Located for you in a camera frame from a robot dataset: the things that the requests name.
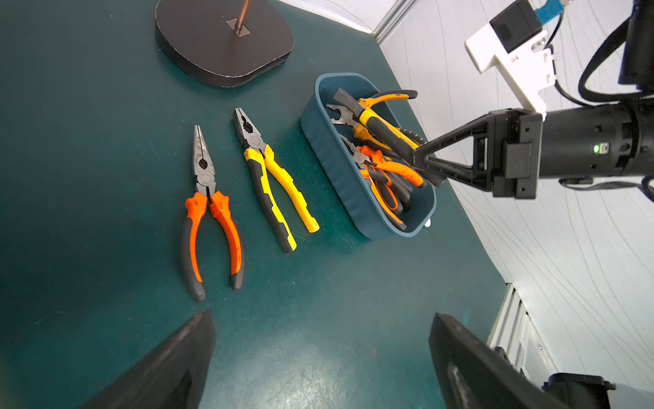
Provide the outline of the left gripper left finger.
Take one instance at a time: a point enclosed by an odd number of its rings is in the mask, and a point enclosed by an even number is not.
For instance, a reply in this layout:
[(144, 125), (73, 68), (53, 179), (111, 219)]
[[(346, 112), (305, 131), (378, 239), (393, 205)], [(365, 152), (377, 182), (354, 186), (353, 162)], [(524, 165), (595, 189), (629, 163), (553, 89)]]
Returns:
[(105, 390), (88, 408), (197, 408), (216, 345), (212, 311), (192, 316)]

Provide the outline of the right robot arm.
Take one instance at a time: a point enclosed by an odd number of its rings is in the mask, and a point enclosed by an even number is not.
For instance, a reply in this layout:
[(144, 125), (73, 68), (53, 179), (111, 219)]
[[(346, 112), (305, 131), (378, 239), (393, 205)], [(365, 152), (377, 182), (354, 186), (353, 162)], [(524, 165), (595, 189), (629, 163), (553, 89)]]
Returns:
[(541, 90), (557, 85), (545, 32), (565, 2), (515, 1), (466, 41), (480, 72), (497, 68), (520, 108), (490, 112), (408, 150), (405, 160), (432, 182), (461, 182), (500, 198), (534, 199), (538, 182), (577, 191), (635, 187), (653, 194), (653, 4), (631, 15), (584, 69), (579, 101), (548, 112)]

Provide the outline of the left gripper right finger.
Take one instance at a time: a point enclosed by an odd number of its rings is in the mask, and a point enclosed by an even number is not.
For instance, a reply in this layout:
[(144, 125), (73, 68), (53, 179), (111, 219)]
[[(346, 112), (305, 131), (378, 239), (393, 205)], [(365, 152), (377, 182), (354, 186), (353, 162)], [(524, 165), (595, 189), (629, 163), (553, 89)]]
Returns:
[(437, 314), (430, 352), (448, 408), (563, 408), (450, 315)]

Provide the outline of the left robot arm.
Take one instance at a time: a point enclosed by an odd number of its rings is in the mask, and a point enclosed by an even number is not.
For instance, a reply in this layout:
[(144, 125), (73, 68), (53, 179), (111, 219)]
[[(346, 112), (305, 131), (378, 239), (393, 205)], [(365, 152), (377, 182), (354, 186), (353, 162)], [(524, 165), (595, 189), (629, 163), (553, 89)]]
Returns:
[[(84, 407), (197, 408), (215, 345), (214, 318), (206, 309)], [(576, 373), (555, 373), (536, 387), (451, 315), (435, 315), (429, 349), (449, 408), (608, 408), (608, 394), (617, 388), (601, 376)]]

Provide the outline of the yellow grey pliers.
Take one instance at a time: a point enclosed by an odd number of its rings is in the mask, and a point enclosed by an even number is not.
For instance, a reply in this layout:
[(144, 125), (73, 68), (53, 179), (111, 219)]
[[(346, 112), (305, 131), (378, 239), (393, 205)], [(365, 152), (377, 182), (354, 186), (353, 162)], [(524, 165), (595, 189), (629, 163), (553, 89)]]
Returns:
[(366, 127), (374, 138), (387, 145), (407, 164), (411, 166), (415, 165), (414, 152), (417, 147), (413, 148), (409, 145), (404, 139), (405, 135), (401, 131), (398, 131), (395, 126), (391, 125), (372, 109), (363, 107), (358, 100), (354, 99), (344, 89), (337, 90), (334, 100), (350, 109), (357, 121)]

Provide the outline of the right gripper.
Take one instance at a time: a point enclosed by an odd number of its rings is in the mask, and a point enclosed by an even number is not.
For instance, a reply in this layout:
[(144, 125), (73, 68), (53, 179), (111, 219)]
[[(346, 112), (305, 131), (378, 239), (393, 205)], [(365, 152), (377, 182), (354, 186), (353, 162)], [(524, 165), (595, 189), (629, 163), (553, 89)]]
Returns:
[[(470, 140), (472, 162), (436, 158), (437, 152)], [(421, 176), (440, 187), (446, 179), (496, 198), (535, 199), (541, 165), (543, 116), (538, 112), (500, 110), (482, 115), (411, 152)]]

